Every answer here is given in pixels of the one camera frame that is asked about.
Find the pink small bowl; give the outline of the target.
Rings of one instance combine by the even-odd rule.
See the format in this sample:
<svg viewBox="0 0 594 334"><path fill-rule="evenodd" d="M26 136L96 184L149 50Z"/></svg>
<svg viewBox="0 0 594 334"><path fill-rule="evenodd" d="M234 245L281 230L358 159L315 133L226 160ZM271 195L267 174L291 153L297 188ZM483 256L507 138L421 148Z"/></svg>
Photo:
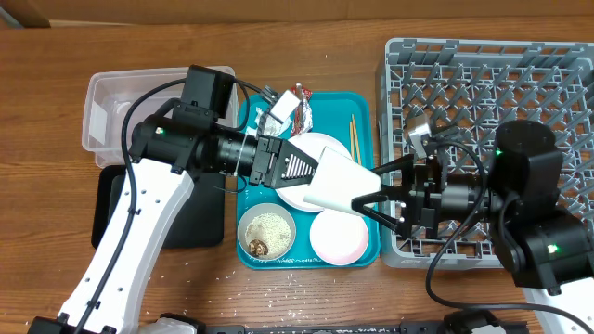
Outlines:
<svg viewBox="0 0 594 334"><path fill-rule="evenodd" d="M314 253L322 261L346 266L363 256L369 243L369 232L361 217L325 210L313 220L309 240Z"/></svg>

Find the white round plate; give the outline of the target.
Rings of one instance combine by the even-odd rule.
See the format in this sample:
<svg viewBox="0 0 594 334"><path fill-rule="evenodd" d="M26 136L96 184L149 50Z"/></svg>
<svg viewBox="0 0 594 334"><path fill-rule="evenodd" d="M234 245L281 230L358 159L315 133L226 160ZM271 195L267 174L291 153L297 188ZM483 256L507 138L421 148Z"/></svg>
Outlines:
<svg viewBox="0 0 594 334"><path fill-rule="evenodd" d="M291 137L289 141L308 156L319 160L325 147L329 147L343 156L351 159L350 151L339 140L330 135L321 133L305 133ZM278 196L292 208L304 212L321 212L323 207L305 202L303 200L308 185L284 187L277 190Z"/></svg>

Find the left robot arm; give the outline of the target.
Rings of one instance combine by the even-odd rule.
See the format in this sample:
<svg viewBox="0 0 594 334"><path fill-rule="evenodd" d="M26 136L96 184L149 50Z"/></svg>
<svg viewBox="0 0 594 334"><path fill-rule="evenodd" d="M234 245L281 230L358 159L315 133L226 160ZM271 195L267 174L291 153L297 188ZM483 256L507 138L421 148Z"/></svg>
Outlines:
<svg viewBox="0 0 594 334"><path fill-rule="evenodd" d="M123 118L125 179L95 255L58 316L37 316L31 333L199 333L201 322L163 315L140 326L145 290L175 217L203 173L236 176L245 184L278 189L308 184L316 159L286 139L244 133L218 124L226 115L236 77L192 65L178 80L179 98L165 102L135 128L128 124L159 85L141 96Z"/></svg>

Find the white plastic cup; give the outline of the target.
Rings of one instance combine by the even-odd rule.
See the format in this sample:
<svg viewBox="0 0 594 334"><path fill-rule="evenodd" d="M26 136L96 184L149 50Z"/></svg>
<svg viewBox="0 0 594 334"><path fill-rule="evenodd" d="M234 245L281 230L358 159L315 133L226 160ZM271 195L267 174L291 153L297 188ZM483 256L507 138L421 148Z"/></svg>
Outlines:
<svg viewBox="0 0 594 334"><path fill-rule="evenodd" d="M325 209L361 216L352 209L354 198L381 189L381 178L362 165L325 147L303 201Z"/></svg>

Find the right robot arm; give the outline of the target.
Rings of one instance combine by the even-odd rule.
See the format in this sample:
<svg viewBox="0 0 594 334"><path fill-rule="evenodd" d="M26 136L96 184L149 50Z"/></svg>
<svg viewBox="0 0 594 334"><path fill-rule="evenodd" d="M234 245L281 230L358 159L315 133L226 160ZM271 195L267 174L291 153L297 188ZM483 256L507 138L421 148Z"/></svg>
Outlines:
<svg viewBox="0 0 594 334"><path fill-rule="evenodd" d="M352 209L408 238L414 226L435 232L447 220L466 232L481 220L503 267L548 333L589 333L593 308L593 237L558 205L562 153L539 122L505 122L496 130L493 159L477 174L449 174L447 152L460 148L455 125L410 124L413 152L375 169L399 172L399 186L355 197Z"/></svg>

